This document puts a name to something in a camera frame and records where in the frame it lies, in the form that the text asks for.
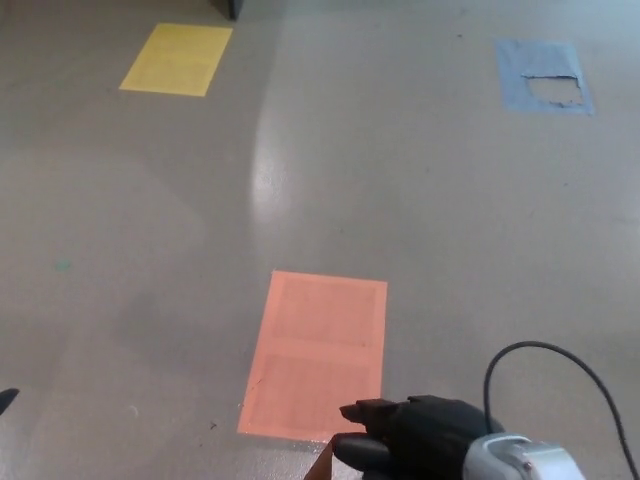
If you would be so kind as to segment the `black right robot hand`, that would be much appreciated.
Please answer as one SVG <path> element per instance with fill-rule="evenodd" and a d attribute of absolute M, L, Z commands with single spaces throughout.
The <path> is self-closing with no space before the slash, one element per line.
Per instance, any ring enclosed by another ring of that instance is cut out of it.
<path fill-rule="evenodd" d="M 460 479 L 472 442 L 505 431 L 479 408 L 433 395 L 358 400 L 340 412 L 365 430 L 334 435 L 333 456 L 364 479 Z"/>

